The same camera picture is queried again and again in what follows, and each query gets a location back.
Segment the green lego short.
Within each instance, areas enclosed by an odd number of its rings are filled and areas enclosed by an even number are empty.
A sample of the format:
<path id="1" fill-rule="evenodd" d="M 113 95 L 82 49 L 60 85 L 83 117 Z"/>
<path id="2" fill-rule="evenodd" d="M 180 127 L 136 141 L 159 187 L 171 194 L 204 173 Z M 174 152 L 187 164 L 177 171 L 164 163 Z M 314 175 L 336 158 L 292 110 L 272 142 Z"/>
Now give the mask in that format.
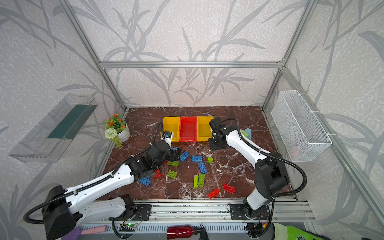
<path id="1" fill-rule="evenodd" d="M 168 174 L 167 174 L 167 176 L 168 176 L 169 178 L 172 178 L 172 179 L 176 179 L 176 178 L 177 178 L 177 175 L 178 175 L 177 172 L 175 172 L 175 171 L 171 171 L 171 170 L 169 170 L 169 172 L 168 172 Z"/>

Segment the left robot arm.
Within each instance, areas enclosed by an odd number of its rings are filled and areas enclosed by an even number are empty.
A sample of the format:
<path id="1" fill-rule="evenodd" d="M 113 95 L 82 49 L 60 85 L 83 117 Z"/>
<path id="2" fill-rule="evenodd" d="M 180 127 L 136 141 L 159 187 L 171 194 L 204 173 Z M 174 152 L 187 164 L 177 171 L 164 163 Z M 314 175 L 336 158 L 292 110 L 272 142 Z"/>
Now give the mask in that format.
<path id="1" fill-rule="evenodd" d="M 149 177 L 171 156 L 171 140 L 162 139 L 148 147 L 140 156 L 130 157 L 115 170 L 87 183 L 64 189 L 52 188 L 46 198 L 51 201 L 42 208 L 43 224 L 48 240 L 59 239 L 84 220 L 85 207 L 96 199 L 120 187 Z"/>

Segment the green lego pair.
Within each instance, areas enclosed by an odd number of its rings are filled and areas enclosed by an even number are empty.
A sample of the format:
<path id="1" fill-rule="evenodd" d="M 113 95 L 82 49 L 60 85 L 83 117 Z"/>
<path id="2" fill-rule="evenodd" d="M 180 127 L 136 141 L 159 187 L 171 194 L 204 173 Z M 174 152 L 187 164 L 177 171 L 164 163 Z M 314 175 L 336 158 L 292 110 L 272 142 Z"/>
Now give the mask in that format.
<path id="1" fill-rule="evenodd" d="M 197 189 L 198 187 L 205 186 L 205 174 L 194 175 L 193 187 Z"/>

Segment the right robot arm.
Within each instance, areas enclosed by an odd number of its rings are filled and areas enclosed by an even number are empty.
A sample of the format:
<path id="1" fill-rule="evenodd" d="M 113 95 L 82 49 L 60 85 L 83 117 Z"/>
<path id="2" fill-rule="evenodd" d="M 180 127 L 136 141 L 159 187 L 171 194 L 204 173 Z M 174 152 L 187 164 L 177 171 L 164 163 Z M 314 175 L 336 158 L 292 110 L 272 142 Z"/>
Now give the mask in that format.
<path id="1" fill-rule="evenodd" d="M 225 125 L 220 118 L 214 118 L 209 125 L 212 133 L 209 139 L 211 150 L 231 147 L 254 167 L 255 189 L 243 203 L 245 216 L 254 219 L 271 202 L 273 196 L 290 183 L 285 163 L 279 160 L 282 156 L 260 148 L 245 137 L 239 127 Z"/>

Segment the green lego long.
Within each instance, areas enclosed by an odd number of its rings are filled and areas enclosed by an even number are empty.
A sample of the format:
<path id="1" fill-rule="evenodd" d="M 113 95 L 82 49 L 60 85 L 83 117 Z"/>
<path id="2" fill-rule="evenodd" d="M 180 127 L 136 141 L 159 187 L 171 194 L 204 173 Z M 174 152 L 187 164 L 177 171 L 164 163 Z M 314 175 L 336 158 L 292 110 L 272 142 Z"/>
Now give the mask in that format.
<path id="1" fill-rule="evenodd" d="M 179 162 L 177 162 L 177 161 L 174 161 L 174 162 L 168 162 L 168 165 L 169 165 L 169 166 L 178 167 L 178 166 L 179 166 Z"/>

